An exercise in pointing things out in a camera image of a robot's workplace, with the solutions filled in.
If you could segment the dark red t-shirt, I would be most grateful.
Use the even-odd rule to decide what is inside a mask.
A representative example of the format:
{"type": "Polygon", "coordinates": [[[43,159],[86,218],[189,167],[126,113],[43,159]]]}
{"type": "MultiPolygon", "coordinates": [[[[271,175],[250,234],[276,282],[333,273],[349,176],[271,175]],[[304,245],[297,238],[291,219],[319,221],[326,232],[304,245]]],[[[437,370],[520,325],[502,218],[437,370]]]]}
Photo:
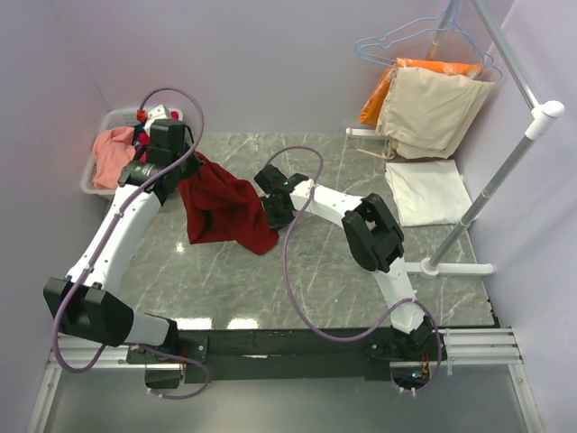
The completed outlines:
{"type": "Polygon", "coordinates": [[[247,180],[237,179],[204,154],[192,176],[179,183],[191,244],[235,241],[258,255],[270,251],[279,234],[270,227],[261,200],[247,180]]]}

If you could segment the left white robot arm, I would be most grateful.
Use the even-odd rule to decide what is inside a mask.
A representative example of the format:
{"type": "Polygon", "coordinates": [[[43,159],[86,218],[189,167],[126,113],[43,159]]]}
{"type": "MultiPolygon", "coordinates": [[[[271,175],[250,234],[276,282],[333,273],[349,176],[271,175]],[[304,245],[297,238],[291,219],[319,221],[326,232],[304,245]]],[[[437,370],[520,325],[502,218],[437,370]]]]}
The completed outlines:
{"type": "Polygon", "coordinates": [[[179,182],[203,163],[194,153],[192,131],[179,120],[152,123],[150,141],[121,170],[114,199],[95,237],[63,278],[43,289],[52,334],[107,346],[147,345],[159,362],[180,350],[176,322],[136,311],[118,299],[125,271],[143,232],[179,182]]]}

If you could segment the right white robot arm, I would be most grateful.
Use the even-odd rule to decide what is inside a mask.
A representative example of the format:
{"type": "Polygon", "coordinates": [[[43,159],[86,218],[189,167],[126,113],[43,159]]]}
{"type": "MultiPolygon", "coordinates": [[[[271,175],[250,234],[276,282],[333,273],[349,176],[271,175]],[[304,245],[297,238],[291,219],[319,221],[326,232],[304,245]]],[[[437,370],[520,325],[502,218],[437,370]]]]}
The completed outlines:
{"type": "Polygon", "coordinates": [[[417,300],[404,259],[404,234],[381,196],[348,195],[316,184],[295,174],[287,177],[271,164],[265,165],[254,180],[265,193],[265,212],[274,228],[288,229],[282,245],[282,269],[289,300],[310,331],[335,343],[353,343],[375,332],[386,319],[395,333],[400,356],[415,360],[433,341],[437,359],[443,356],[438,325],[427,308],[417,300]],[[378,283],[387,311],[367,330],[354,336],[334,336],[316,327],[298,305],[289,279],[289,239],[305,214],[321,217],[343,229],[356,263],[378,283]]]}

